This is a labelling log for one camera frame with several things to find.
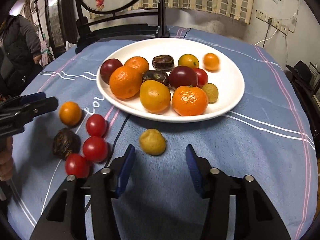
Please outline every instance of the plate rim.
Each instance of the plate rim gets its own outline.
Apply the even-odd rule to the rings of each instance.
[[[111,103],[112,105],[114,105],[115,107],[119,108],[120,110],[126,112],[126,113],[129,113],[129,114],[132,114],[134,116],[137,116],[137,117],[141,117],[141,118],[144,118],[144,119],[148,119],[148,120],[153,120],[153,121],[158,121],[158,122],[168,122],[168,123],[188,123],[188,122],[200,122],[200,121],[206,121],[206,120],[209,120],[209,119],[213,119],[213,118],[216,118],[216,117],[219,117],[227,112],[229,112],[230,110],[232,110],[242,99],[243,95],[244,95],[244,90],[245,90],[245,82],[244,82],[244,77],[242,75],[242,72],[240,71],[240,69],[238,68],[238,66],[236,65],[236,63],[234,63],[227,55],[225,55],[224,53],[222,53],[221,51],[218,51],[217,49],[215,48],[212,48],[206,44],[203,44],[203,43],[200,43],[200,42],[197,42],[197,41],[190,41],[190,40],[185,40],[187,42],[191,42],[191,43],[200,43],[202,45],[205,45],[205,46],[208,46],[220,53],[222,53],[224,56],[226,56],[237,68],[240,76],[241,76],[241,82],[243,84],[243,91],[241,92],[241,96],[239,96],[237,98],[237,100],[235,100],[232,104],[230,104],[230,107],[228,107],[228,109],[221,109],[219,111],[215,111],[214,113],[208,113],[208,114],[201,114],[201,115],[194,115],[194,116],[170,116],[170,115],[161,115],[161,114],[152,114],[152,113],[147,113],[147,112],[142,112],[140,110],[136,110],[136,109],[133,109],[129,106],[125,106],[123,105],[121,102],[118,102],[116,101],[115,99],[111,98],[102,88],[101,84],[100,84],[100,68],[101,66],[103,65],[103,63],[112,58],[112,55],[114,55],[116,52],[118,52],[119,50],[121,49],[125,49],[126,47],[129,47],[129,46],[133,46],[134,44],[137,44],[137,43],[143,43],[145,41],[149,41],[149,40],[153,40],[153,39],[146,39],[146,40],[142,40],[142,41],[137,41],[137,42],[133,42],[133,43],[130,43],[126,46],[123,46],[121,47],[120,49],[117,49],[115,52],[111,53],[108,57],[105,58],[105,60],[100,64],[99,68],[98,68],[98,71],[97,71],[97,80],[96,80],[96,84],[97,84],[97,87],[100,91],[100,93],[104,96],[104,98],[109,102]],[[177,39],[177,40],[181,40],[180,38],[158,38],[158,39]]]

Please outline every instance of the oval frame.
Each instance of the oval frame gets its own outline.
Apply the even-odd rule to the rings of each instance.
[[[132,0],[130,3],[122,6],[122,7],[119,8],[119,9],[115,9],[115,10],[111,10],[111,11],[105,11],[105,12],[104,12],[104,11],[97,11],[97,10],[94,10],[94,9],[88,7],[88,6],[84,3],[83,0],[80,0],[80,4],[81,4],[81,6],[82,6],[84,9],[86,9],[86,10],[89,11],[89,12],[92,12],[92,13],[95,13],[95,14],[106,14],[106,15],[107,15],[107,14],[113,14],[113,13],[122,11],[122,10],[124,10],[124,9],[132,6],[132,5],[135,4],[137,1],[139,1],[139,0]]]

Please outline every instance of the person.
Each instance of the person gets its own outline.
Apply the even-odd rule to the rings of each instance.
[[[6,147],[0,152],[0,180],[7,181],[12,177],[13,159],[12,159],[13,138],[6,139]]]
[[[19,96],[42,71],[40,39],[31,22],[11,16],[0,25],[0,101]]]

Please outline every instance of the white plate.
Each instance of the white plate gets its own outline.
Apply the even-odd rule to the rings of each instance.
[[[214,53],[220,59],[220,70],[215,73],[207,72],[209,83],[213,83],[219,90],[219,97],[216,103],[209,104],[206,111],[202,115],[196,116],[179,116],[170,106],[170,109],[163,114],[148,113],[140,103],[139,97],[128,100],[120,100],[116,98],[109,85],[102,81],[100,76],[100,68],[97,73],[97,86],[102,95],[114,106],[119,109],[139,116],[160,122],[198,122],[212,119],[219,115],[225,114],[234,108],[241,100],[244,94],[244,79],[242,73],[235,63],[223,53],[199,42],[174,39],[174,38],[158,38],[138,41],[127,45],[116,52],[112,53],[110,58],[119,59],[124,64],[129,58],[134,56],[144,57],[152,67],[152,59],[158,55],[170,55],[174,59],[174,65],[177,66],[179,58],[183,54],[193,54],[199,59],[200,68],[203,68],[202,58],[207,53]]]

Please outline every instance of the tablecloth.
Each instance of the tablecloth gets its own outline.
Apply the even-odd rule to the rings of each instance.
[[[93,113],[103,115],[109,122],[106,141],[114,148],[113,158],[122,156],[129,144],[135,146],[137,158],[127,190],[113,201],[123,240],[200,238],[208,200],[194,191],[185,161],[188,144],[227,175],[252,174],[291,238],[299,239],[316,210],[316,154],[308,119],[280,66],[260,47],[217,34],[172,26],[170,35],[214,47],[236,63],[244,76],[245,93],[232,111],[205,122],[168,124],[131,116],[112,106],[98,91],[96,73],[111,53],[135,42],[129,38],[96,42],[77,55],[71,48],[50,63],[24,94],[44,91],[47,97],[56,96],[60,104],[77,102],[86,113],[74,128],[82,142],[88,137],[87,118]],[[18,235],[28,240],[66,174],[64,161],[52,154],[53,138],[64,127],[58,111],[37,117],[25,127],[24,133],[14,136],[15,167],[9,182],[14,194],[8,217]],[[167,140],[167,150],[159,157],[146,155],[139,147],[139,135],[148,128],[158,129]],[[103,166],[95,165],[94,171]],[[231,198],[228,239],[233,239],[234,212]],[[90,219],[89,208],[86,231],[91,240]]]

